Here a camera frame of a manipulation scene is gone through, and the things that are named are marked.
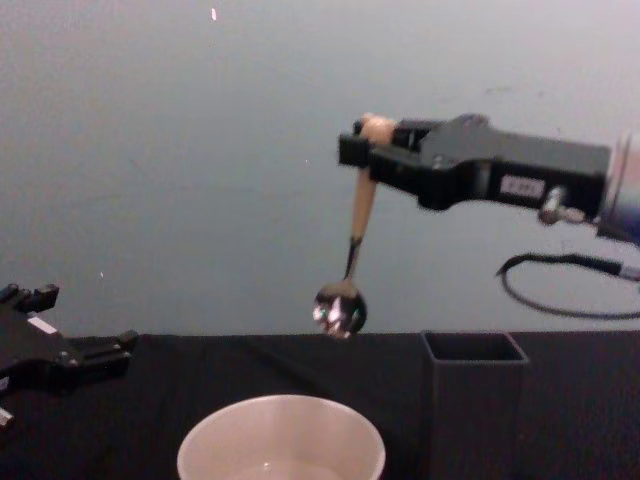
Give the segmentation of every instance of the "white label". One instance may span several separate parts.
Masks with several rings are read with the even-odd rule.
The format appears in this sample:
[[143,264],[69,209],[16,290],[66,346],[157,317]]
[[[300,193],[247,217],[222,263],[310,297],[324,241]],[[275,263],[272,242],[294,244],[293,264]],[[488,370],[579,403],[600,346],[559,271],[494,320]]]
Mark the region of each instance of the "white label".
[[27,319],[27,322],[29,322],[34,327],[38,327],[40,330],[42,330],[44,333],[46,333],[48,335],[51,335],[52,333],[56,333],[57,332],[57,330],[55,328],[53,328],[47,322],[42,320],[40,317],[31,317],[31,318]]
[[542,198],[544,180],[505,175],[500,182],[500,193],[517,195],[518,197]]

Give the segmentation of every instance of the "metal spoon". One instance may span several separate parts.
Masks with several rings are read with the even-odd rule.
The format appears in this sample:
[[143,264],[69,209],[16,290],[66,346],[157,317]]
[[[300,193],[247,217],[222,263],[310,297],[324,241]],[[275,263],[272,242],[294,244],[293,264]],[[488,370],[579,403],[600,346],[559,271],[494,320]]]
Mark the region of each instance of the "metal spoon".
[[[378,145],[389,144],[393,136],[395,122],[371,114],[362,116],[361,136]],[[369,169],[358,173],[353,203],[351,242],[349,259],[344,279],[322,287],[316,295],[313,319],[322,329],[335,338],[346,339],[357,333],[367,320],[367,305],[364,297],[353,283],[360,245],[367,229],[376,183],[369,177]]]

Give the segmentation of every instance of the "black tabletop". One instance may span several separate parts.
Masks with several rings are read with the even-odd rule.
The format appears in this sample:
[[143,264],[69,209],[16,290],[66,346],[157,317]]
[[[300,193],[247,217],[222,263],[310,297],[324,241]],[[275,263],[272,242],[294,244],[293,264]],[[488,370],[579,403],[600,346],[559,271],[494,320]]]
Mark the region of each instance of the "black tabletop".
[[[514,478],[640,478],[640,332],[518,333],[531,359]],[[2,479],[176,479],[187,432],[225,405],[275,393],[349,405],[380,430],[387,478],[412,479],[418,455],[416,334],[142,336],[123,378],[67,397],[2,399]]]

